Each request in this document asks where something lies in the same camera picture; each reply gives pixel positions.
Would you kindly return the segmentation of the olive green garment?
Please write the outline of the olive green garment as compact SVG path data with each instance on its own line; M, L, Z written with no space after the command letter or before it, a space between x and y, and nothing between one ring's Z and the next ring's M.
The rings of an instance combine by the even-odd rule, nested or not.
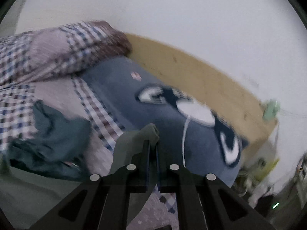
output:
M153 123L141 130L128 131L119 136L109 174L114 174L119 168L130 164L133 156L142 152L145 141L148 141L150 146L155 146L159 139L159 131Z

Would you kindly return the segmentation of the checkered rolled quilt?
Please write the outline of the checkered rolled quilt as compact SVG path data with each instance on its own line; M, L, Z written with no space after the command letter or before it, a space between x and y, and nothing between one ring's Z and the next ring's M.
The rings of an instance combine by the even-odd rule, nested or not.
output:
M58 78L132 49L106 21L78 22L1 38L1 86Z

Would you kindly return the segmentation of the blue cartoon face pillow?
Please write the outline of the blue cartoon face pillow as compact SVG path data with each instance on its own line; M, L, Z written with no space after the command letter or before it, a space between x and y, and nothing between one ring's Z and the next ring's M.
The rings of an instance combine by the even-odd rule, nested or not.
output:
M207 105L168 86L126 57L100 62L81 74L127 131L154 124L170 163L233 185L248 141Z

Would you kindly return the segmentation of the wooden bed headboard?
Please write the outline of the wooden bed headboard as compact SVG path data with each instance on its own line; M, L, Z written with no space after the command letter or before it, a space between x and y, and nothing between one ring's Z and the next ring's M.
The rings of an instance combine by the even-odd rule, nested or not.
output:
M230 77L180 49L135 34L129 57L165 84L174 86L206 104L250 141L246 160L257 154L277 155L269 139L278 121L263 120L261 102Z

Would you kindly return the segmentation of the checkered bed sheet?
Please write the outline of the checkered bed sheet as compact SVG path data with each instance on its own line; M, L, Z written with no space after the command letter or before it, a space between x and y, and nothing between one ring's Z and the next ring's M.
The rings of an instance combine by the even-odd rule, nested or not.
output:
M128 163L154 124L126 131L80 78L1 88L1 209L28 229L91 174Z

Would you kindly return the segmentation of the dark teal garment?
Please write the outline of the dark teal garment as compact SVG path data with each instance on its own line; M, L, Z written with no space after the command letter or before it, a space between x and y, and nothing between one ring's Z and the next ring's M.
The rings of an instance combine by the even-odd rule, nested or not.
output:
M9 165L44 177L87 180L84 152L90 142L91 123L82 117L68 119L41 100L32 110L37 131L30 139L10 140L6 154Z

